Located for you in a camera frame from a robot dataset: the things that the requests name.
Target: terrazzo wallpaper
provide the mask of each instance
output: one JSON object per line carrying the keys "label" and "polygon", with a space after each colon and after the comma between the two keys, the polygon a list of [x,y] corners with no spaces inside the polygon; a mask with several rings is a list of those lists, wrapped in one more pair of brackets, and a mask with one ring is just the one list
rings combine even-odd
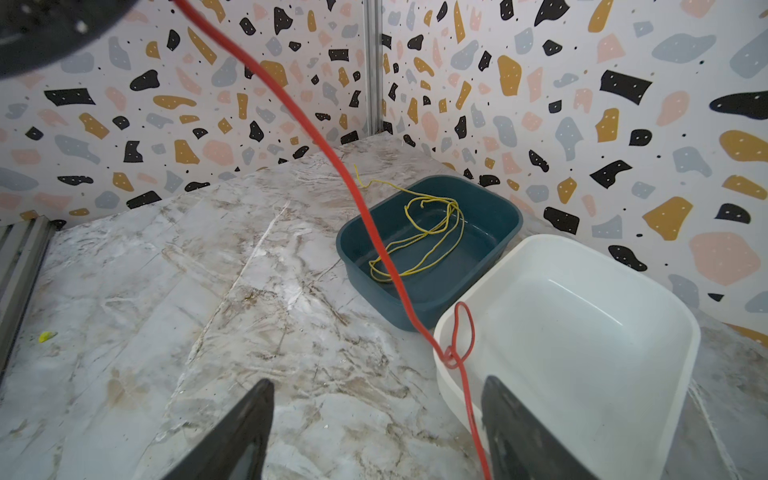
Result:
{"label": "terrazzo wallpaper", "polygon": [[768,333],[768,3],[383,0],[382,16],[386,130]]}
{"label": "terrazzo wallpaper", "polygon": [[[364,136],[362,0],[201,0],[333,144]],[[70,227],[317,151],[244,65],[167,0],[0,81],[0,225]]]}

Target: pink spot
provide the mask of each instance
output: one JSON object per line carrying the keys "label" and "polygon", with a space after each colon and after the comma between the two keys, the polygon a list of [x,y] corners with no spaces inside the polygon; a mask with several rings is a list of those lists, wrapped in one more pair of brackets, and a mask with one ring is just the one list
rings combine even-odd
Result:
{"label": "pink spot", "polygon": [[528,90],[531,92],[531,102],[541,97],[541,76],[544,74],[542,67],[537,68],[525,79],[528,81]]}
{"label": "pink spot", "polygon": [[610,34],[598,42],[598,63],[623,57],[626,54],[616,35]]}
{"label": "pink spot", "polygon": [[232,147],[222,141],[209,140],[203,147],[203,155],[210,161],[219,165],[231,165],[235,163],[232,155]]}
{"label": "pink spot", "polygon": [[594,198],[591,195],[584,195],[581,198],[581,202],[584,203],[584,208],[587,209],[589,216],[594,217],[594,215],[598,212],[598,210],[594,207]]}
{"label": "pink spot", "polygon": [[11,157],[19,165],[37,165],[40,163],[40,154],[37,150],[11,150]]}
{"label": "pink spot", "polygon": [[181,82],[181,86],[184,87],[184,90],[196,95],[203,92],[203,88],[196,84],[181,68],[176,67],[176,75],[179,76],[179,81]]}
{"label": "pink spot", "polygon": [[125,104],[127,100],[125,95],[123,95],[117,88],[107,87],[107,90],[104,91],[104,94],[112,101],[115,108],[117,108],[119,111],[125,111]]}
{"label": "pink spot", "polygon": [[588,114],[589,109],[592,108],[592,90],[589,88],[579,88],[576,90],[576,96],[574,97],[574,109],[578,110],[578,108],[582,105],[584,105],[584,113]]}
{"label": "pink spot", "polygon": [[56,210],[57,212],[62,211],[65,207],[67,207],[67,205],[69,205],[69,202],[72,201],[72,197],[69,196],[50,195],[44,194],[42,192],[36,194],[34,199],[39,204],[43,204],[52,210]]}
{"label": "pink spot", "polygon": [[682,117],[688,111],[689,103],[690,95],[682,90],[667,95],[661,102],[661,113],[656,119],[656,125],[663,127]]}
{"label": "pink spot", "polygon": [[541,126],[541,117],[537,116],[533,112],[525,112],[522,121],[520,122],[523,127],[528,131],[536,131]]}
{"label": "pink spot", "polygon": [[11,195],[0,192],[0,207],[6,210],[16,210],[16,207],[22,202],[21,195]]}
{"label": "pink spot", "polygon": [[760,269],[760,258],[746,241],[730,232],[700,233],[690,239],[696,270],[723,286],[737,282]]}
{"label": "pink spot", "polygon": [[430,141],[437,140],[437,130],[440,128],[440,124],[431,111],[422,116],[422,127],[424,127],[424,133],[427,134],[427,138]]}
{"label": "pink spot", "polygon": [[502,165],[504,165],[504,173],[507,175],[519,174],[523,171],[523,169],[515,163],[515,159],[512,158],[512,153],[509,152],[502,155]]}

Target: marble countertop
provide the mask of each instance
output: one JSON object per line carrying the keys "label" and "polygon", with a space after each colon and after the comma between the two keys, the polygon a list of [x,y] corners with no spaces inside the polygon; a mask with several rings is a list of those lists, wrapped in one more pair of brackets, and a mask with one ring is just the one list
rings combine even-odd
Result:
{"label": "marble countertop", "polygon": [[[455,174],[388,134],[338,150],[364,178]],[[161,478],[263,377],[264,478],[480,478],[428,344],[349,285],[335,239],[355,215],[317,154],[57,233],[0,386],[3,478]],[[510,248],[534,233],[560,232],[526,215]],[[664,477],[759,478],[766,350],[694,313]]]}

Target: plastic basin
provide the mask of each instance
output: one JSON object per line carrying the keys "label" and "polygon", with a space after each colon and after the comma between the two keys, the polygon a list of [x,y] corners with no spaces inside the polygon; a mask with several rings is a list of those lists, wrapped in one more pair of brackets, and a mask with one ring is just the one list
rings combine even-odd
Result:
{"label": "plastic basin", "polygon": [[[432,328],[440,315],[458,299],[501,256],[512,237],[522,227],[520,210],[511,202],[463,178],[433,175],[414,183],[409,190],[438,197],[456,199],[464,212],[465,230],[461,243],[433,268],[403,279],[413,307],[424,326]],[[384,244],[418,233],[406,218],[403,207],[413,198],[398,191],[371,208]],[[411,216],[422,227],[431,228],[445,217],[438,204],[417,204]],[[458,238],[458,228],[430,258],[438,258]],[[416,265],[432,249],[442,235],[431,235],[414,245],[398,250],[392,260],[398,271]],[[362,219],[347,222],[336,236],[336,250],[346,265],[349,282],[392,325],[415,331],[402,308],[402,302],[391,283],[371,278],[368,262],[377,258]]]}

